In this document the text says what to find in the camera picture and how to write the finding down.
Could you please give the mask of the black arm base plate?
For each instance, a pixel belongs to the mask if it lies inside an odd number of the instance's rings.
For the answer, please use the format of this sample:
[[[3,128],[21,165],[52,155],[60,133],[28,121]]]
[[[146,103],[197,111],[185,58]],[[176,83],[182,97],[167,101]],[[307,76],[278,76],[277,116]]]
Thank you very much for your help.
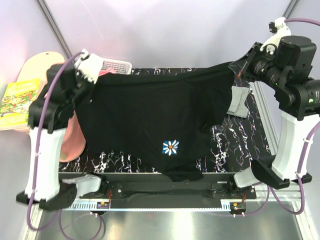
[[[99,193],[85,198],[107,198],[111,192],[112,210],[209,210],[227,211],[230,202],[256,199],[256,191],[248,187],[242,192],[227,191],[229,173],[204,173],[196,181],[171,181],[158,173],[105,173]]]

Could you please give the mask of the black t shirt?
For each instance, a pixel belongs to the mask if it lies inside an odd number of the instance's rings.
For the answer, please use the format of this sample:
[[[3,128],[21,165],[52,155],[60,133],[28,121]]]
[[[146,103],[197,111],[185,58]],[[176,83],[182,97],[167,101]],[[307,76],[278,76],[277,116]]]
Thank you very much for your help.
[[[228,62],[177,75],[106,74],[75,112],[93,153],[124,151],[174,182],[197,181],[234,80]]]

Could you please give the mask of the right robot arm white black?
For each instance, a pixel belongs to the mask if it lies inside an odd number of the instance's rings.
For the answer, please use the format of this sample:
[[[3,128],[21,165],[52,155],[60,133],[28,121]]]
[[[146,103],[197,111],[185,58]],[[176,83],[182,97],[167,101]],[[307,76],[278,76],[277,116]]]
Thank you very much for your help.
[[[290,35],[279,43],[255,43],[229,64],[238,79],[263,82],[272,88],[281,111],[281,132],[275,155],[254,159],[227,185],[228,195],[239,198],[245,188],[264,183],[276,190],[291,182],[312,181],[307,172],[310,145],[320,125],[320,82],[310,78],[317,46],[308,37]]]

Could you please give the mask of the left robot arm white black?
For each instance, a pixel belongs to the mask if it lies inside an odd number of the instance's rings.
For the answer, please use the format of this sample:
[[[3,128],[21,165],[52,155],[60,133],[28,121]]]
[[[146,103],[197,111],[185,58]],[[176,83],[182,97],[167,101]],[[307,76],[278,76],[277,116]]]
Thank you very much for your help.
[[[59,161],[68,121],[75,108],[89,98],[98,80],[102,63],[75,66],[52,65],[46,73],[47,84],[29,107],[28,125],[31,139],[29,177],[16,202],[39,204],[47,211],[70,207],[87,194],[103,198],[108,193],[105,177],[92,173],[76,178],[59,178]]]

